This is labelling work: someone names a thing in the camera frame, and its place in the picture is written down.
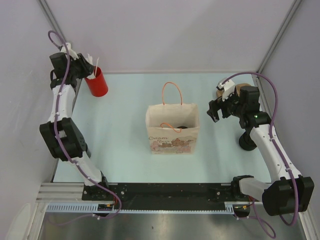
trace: white enclosure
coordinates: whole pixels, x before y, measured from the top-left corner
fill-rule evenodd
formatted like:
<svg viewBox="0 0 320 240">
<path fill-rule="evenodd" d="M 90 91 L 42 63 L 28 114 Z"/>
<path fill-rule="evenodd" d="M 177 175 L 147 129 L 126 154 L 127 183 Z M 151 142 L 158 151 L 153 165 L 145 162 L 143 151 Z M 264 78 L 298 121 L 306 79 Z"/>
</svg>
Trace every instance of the white enclosure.
<svg viewBox="0 0 320 240">
<path fill-rule="evenodd" d="M 293 0 L 48 0 L 108 73 L 255 71 Z"/>
<path fill-rule="evenodd" d="M 293 4 L 300 2 L 46 1 L 72 48 L 84 56 L 100 57 L 99 67 L 105 73 L 257 71 Z M 39 132 L 52 108 L 49 56 L 57 52 L 47 37 L 52 18 L 45 16 L 39 4 L 46 1 L 3 1 L 0 9 L 1 240 L 26 206 L 19 226 L 24 234 L 40 185 L 52 180 L 56 166 Z M 320 216 L 318 9 L 319 1 L 304 1 L 263 73 L 279 91 L 279 139 L 301 173 L 315 181 L 311 203 Z M 262 85 L 272 110 L 272 91 Z M 266 171 L 260 167 L 259 171 L 266 173 L 260 177 L 268 179 Z"/>
</svg>

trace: pink bag handle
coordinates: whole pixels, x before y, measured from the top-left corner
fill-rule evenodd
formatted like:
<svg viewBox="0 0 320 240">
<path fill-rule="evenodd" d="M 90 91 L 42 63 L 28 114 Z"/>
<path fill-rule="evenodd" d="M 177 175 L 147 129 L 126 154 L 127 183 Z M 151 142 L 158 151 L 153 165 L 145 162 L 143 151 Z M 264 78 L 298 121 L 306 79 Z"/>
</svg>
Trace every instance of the pink bag handle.
<svg viewBox="0 0 320 240">
<path fill-rule="evenodd" d="M 165 125 L 168 125 L 170 128 L 172 128 L 176 133 L 181 133 L 181 131 L 182 131 L 182 128 L 179 128 L 180 129 L 180 131 L 177 131 L 177 130 L 175 130 L 175 128 L 173 127 L 173 126 L 171 126 L 169 123 L 166 123 L 166 122 L 163 122 L 163 123 L 161 123 L 160 124 L 160 127 L 162 127 L 162 128 L 164 128 L 162 125 L 163 124 L 165 124 Z"/>
<path fill-rule="evenodd" d="M 176 88 L 178 89 L 179 94 L 180 94 L 181 105 L 182 105 L 182 94 L 181 94 L 180 88 L 178 87 L 177 84 L 175 84 L 175 83 L 172 82 L 172 81 L 166 82 L 166 83 L 164 84 L 163 88 L 162 88 L 162 103 L 163 103 L 163 105 L 165 105 L 165 96 L 164 96 L 164 93 L 165 93 L 165 87 L 166 87 L 167 84 L 173 84 L 173 85 L 176 86 Z"/>
</svg>

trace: shopping bag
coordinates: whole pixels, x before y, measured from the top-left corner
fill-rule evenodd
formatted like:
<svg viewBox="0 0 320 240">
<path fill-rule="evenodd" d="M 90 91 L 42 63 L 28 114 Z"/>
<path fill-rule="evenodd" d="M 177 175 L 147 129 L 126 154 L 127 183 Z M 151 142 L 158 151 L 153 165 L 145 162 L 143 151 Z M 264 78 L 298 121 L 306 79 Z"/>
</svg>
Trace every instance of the shopping bag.
<svg viewBox="0 0 320 240">
<path fill-rule="evenodd" d="M 164 91 L 167 84 L 177 87 L 180 104 L 165 104 Z M 153 154 L 192 154 L 195 151 L 200 129 L 198 105 L 184 103 L 175 83 L 164 84 L 162 104 L 148 107 L 145 123 Z"/>
</svg>

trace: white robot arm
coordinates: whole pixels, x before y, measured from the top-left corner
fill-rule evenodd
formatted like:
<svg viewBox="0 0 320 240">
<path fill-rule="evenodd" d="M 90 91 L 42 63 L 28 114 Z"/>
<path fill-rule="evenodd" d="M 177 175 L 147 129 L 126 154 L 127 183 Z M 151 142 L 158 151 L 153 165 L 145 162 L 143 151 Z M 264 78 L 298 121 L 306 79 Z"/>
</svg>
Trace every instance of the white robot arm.
<svg viewBox="0 0 320 240">
<path fill-rule="evenodd" d="M 299 212 L 307 210 L 314 183 L 311 177 L 303 177 L 290 161 L 276 134 L 270 136 L 271 118 L 266 112 L 260 111 L 259 89 L 254 86 L 243 86 L 238 95 L 235 83 L 230 79 L 223 79 L 217 86 L 223 90 L 222 96 L 209 102 L 207 114 L 216 123 L 219 120 L 218 111 L 222 117 L 235 116 L 239 118 L 241 128 L 245 133 L 239 139 L 239 145 L 247 151 L 258 147 L 266 163 L 271 177 L 271 184 L 258 181 L 253 176 L 238 176 L 233 183 L 240 194 L 251 196 L 263 203 L 266 212 L 271 215 L 293 213 L 295 209 L 295 195 L 290 169 L 298 190 Z M 286 167 L 279 151 L 279 147 L 289 168 Z"/>
<path fill-rule="evenodd" d="M 40 125 L 40 133 L 54 158 L 68 162 L 79 171 L 83 171 L 80 175 L 84 180 L 84 191 L 86 192 L 86 199 L 91 200 L 90 196 L 97 199 L 97 191 L 102 194 L 101 198 L 105 197 L 105 192 L 95 186 L 88 177 L 103 187 L 108 187 L 108 182 L 101 171 L 95 167 L 90 160 L 91 153 L 85 139 L 75 123 L 72 120 L 73 102 L 76 96 L 77 79 L 85 78 L 91 75 L 94 71 L 94 66 L 86 61 L 82 54 L 77 54 L 71 49 L 70 43 L 67 43 L 70 54 L 70 67 L 62 88 L 59 99 L 58 113 L 56 112 L 56 102 L 61 87 L 62 78 L 66 72 L 66 49 L 62 47 L 60 52 L 50 56 L 50 60 L 54 67 L 50 76 L 50 87 L 53 92 L 52 111 L 47 123 Z M 63 142 L 65 149 L 70 155 L 72 162 L 68 161 L 65 154 L 62 152 L 54 133 L 55 115 L 57 117 L 57 127 L 59 136 Z"/>
</svg>

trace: purple cable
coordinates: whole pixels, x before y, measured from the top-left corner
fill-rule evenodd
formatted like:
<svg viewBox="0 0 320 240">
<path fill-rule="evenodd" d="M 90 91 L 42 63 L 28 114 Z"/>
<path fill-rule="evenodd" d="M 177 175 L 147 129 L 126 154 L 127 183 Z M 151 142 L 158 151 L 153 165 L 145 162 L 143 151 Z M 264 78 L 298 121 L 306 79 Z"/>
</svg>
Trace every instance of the purple cable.
<svg viewBox="0 0 320 240">
<path fill-rule="evenodd" d="M 258 220 L 260 226 L 262 227 L 263 231 L 272 239 L 276 239 L 277 237 L 277 234 L 276 234 L 276 231 L 273 229 L 273 227 L 267 222 L 265 221 L 264 219 L 260 218 L 257 214 L 257 209 L 256 209 L 256 205 L 255 205 L 255 199 L 253 199 L 252 201 L 252 206 L 253 206 L 253 211 L 254 211 L 254 214 L 255 216 L 249 216 L 249 217 L 238 217 L 236 214 L 234 214 L 234 216 L 237 218 L 237 219 L 255 219 L 255 220 Z M 264 226 L 264 224 L 266 224 L 272 231 L 273 235 L 271 235 L 268 230 L 266 229 L 266 227 Z"/>
<path fill-rule="evenodd" d="M 274 85 L 274 83 L 269 79 L 267 78 L 265 75 L 263 74 L 260 74 L 260 73 L 257 73 L 257 72 L 254 72 L 254 71 L 245 71 L 245 72 L 239 72 L 239 73 L 236 73 L 230 77 L 228 77 L 226 80 L 224 80 L 222 83 L 224 84 L 225 82 L 229 81 L 230 79 L 236 77 L 236 76 L 239 76 L 239 75 L 244 75 L 244 74 L 250 74 L 250 75 L 256 75 L 256 76 L 259 76 L 263 79 L 265 79 L 272 87 L 273 91 L 274 91 L 274 97 L 275 97 L 275 105 L 274 105 L 274 111 L 273 111 L 273 115 L 272 115 L 272 118 L 271 118 L 271 122 L 270 122 L 270 127 L 269 127 L 269 136 L 271 138 L 271 141 L 274 145 L 274 147 L 276 148 L 277 152 L 279 153 L 285 167 L 287 168 L 287 172 L 289 173 L 289 176 L 292 180 L 292 184 L 293 184 L 293 191 L 294 191 L 294 214 L 293 214 L 293 219 L 290 223 L 288 223 L 284 217 L 282 215 L 280 215 L 280 218 L 282 219 L 282 221 L 288 225 L 288 226 L 293 226 L 296 224 L 297 222 L 297 219 L 298 219 L 298 211 L 299 211 L 299 197 L 298 197 L 298 188 L 297 188 L 297 183 L 296 183 L 296 180 L 295 180 L 295 177 L 292 173 L 292 170 L 290 169 L 290 166 L 284 156 L 284 154 L 282 153 L 280 147 L 278 146 L 276 140 L 273 139 L 273 133 L 272 133 L 272 128 L 273 126 L 275 125 L 275 118 L 276 118 L 276 114 L 277 114 L 277 110 L 278 110 L 278 92 L 277 92 L 277 89 L 276 89 L 276 86 Z"/>
<path fill-rule="evenodd" d="M 63 46 L 65 47 L 65 50 L 66 50 L 66 56 L 67 56 L 67 63 L 66 63 L 66 70 L 65 70 L 65 74 L 63 76 L 63 79 L 62 79 L 62 82 L 61 82 L 61 85 L 60 85 L 60 88 L 59 88 L 59 92 L 58 92 L 58 95 L 56 97 L 56 102 L 55 102 L 55 112 L 58 113 L 59 112 L 59 102 L 60 102 L 60 94 L 62 94 L 62 90 L 63 90 L 63 87 L 65 85 L 65 82 L 66 82 L 66 79 L 67 79 L 67 76 L 68 76 L 68 72 L 69 72 L 69 68 L 70 68 L 70 54 L 69 54 L 69 50 L 68 50 L 68 47 L 67 47 L 67 44 L 66 44 L 66 41 L 55 31 L 53 30 L 50 30 L 48 32 L 48 37 L 50 39 L 50 41 L 57 47 L 59 48 L 60 46 L 58 44 L 56 44 L 52 38 L 51 38 L 51 34 L 55 34 L 58 39 L 60 40 L 60 42 L 63 44 Z M 71 159 L 71 157 L 69 156 L 64 144 L 62 143 L 61 141 L 61 138 L 59 136 L 59 131 L 58 131 L 58 114 L 55 114 L 54 116 L 54 122 L 53 122 L 53 129 L 54 129 L 54 134 L 55 134 L 55 137 L 56 137 L 56 140 L 58 141 L 59 143 L 59 146 L 61 147 L 61 150 L 63 152 L 63 154 L 65 155 L 65 157 L 68 159 L 69 162 L 71 162 L 72 164 L 76 164 L 75 161 L 73 161 Z M 97 182 L 93 181 L 91 178 L 89 178 L 86 173 L 80 168 L 80 166 L 76 165 L 76 167 L 78 168 L 78 170 L 80 171 L 80 173 L 87 179 L 89 180 L 91 183 L 93 183 L 94 185 L 96 185 L 97 187 L 101 188 L 102 190 L 110 193 L 111 195 L 113 195 L 119 202 L 119 208 L 118 210 L 114 213 L 114 214 L 109 214 L 107 216 L 98 216 L 98 218 L 100 219 L 111 219 L 113 217 L 115 217 L 121 210 L 122 208 L 122 202 L 120 200 L 120 198 L 113 192 L 113 191 L 110 191 L 109 189 L 99 185 Z M 68 221 L 68 222 L 64 222 L 64 223 L 61 223 L 61 224 L 58 224 L 59 226 L 63 226 L 63 225 L 66 225 L 66 224 L 69 224 L 69 223 L 72 223 L 73 221 L 76 221 L 78 219 L 81 219 L 81 218 L 84 218 L 84 217 L 89 217 L 89 216 L 92 216 L 92 214 L 85 214 L 85 215 L 82 215 L 82 216 L 79 216 L 71 221 Z"/>
</svg>

